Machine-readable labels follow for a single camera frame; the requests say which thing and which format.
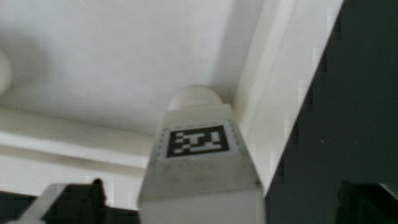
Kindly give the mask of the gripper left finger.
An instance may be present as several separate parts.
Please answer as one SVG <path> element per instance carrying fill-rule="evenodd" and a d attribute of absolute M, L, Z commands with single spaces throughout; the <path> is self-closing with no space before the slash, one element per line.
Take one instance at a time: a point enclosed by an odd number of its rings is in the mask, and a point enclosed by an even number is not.
<path fill-rule="evenodd" d="M 52 184 L 17 224 L 104 224 L 107 215 L 104 181 Z"/>

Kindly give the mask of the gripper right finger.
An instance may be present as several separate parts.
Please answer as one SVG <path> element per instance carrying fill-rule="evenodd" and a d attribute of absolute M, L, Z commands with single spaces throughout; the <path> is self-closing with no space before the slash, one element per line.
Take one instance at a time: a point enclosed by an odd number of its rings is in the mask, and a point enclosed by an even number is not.
<path fill-rule="evenodd" d="M 335 224 L 398 224 L 398 186 L 342 182 Z"/>

